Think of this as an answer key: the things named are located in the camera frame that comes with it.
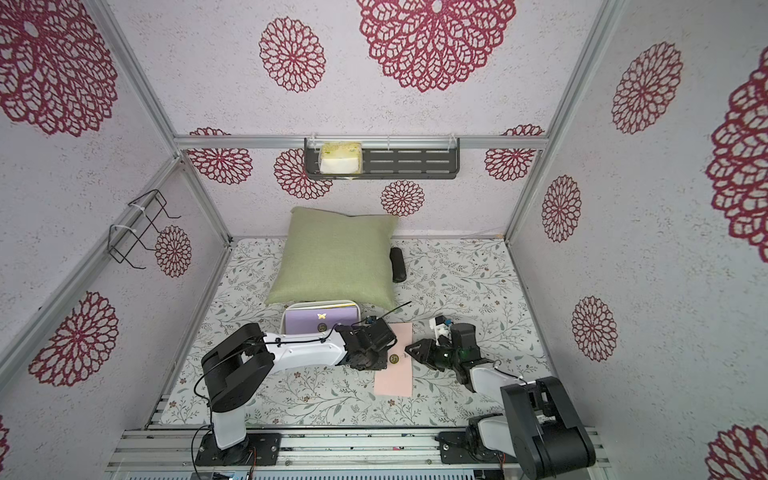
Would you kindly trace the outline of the pink envelope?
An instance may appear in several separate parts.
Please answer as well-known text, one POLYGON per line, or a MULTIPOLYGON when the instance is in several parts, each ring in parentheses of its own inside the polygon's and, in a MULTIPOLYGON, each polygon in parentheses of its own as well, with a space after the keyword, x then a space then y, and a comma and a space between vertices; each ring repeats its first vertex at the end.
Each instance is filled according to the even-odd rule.
POLYGON ((396 343, 387 352, 384 370, 374 376, 374 391, 377 396, 411 397, 413 393, 413 366, 405 347, 413 342, 411 323, 393 323, 391 329, 396 343))

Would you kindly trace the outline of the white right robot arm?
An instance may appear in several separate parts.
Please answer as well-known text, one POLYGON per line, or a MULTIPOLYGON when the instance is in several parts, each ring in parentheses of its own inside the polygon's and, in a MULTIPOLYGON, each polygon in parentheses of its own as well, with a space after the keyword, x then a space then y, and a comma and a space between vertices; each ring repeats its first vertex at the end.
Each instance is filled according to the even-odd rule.
POLYGON ((472 417, 462 432, 436 440, 448 464, 513 461, 528 479, 555 478, 596 463, 596 449, 564 386, 556 377, 533 381, 500 371, 472 341, 419 340, 405 348, 416 362, 451 370, 458 382, 503 407, 472 417))

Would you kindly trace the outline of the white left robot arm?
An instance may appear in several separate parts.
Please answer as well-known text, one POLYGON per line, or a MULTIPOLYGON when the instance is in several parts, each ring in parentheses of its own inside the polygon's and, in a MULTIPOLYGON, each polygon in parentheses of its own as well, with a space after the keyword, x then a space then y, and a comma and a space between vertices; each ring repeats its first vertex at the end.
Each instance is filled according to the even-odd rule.
POLYGON ((380 318, 296 335, 245 324, 201 360, 216 447, 225 451, 246 440, 244 407, 270 374, 313 366, 380 371, 396 344, 396 334, 380 318))

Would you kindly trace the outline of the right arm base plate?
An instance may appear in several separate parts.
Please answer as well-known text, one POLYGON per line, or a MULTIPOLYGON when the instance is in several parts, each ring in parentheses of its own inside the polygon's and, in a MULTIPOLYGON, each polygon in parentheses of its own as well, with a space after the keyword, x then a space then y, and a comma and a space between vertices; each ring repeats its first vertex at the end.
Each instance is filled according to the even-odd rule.
POLYGON ((469 430, 442 431, 435 440, 439 444, 443 464, 516 464, 517 458, 499 450, 485 447, 475 433, 469 430))

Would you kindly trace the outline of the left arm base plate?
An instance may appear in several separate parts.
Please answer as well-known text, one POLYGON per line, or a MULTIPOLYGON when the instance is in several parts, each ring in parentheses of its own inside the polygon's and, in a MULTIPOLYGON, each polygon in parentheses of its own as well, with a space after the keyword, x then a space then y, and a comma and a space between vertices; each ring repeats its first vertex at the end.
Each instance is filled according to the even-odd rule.
POLYGON ((196 467, 275 466, 282 435, 247 433, 245 439, 227 449, 218 447, 212 433, 202 437, 194 457, 196 467))

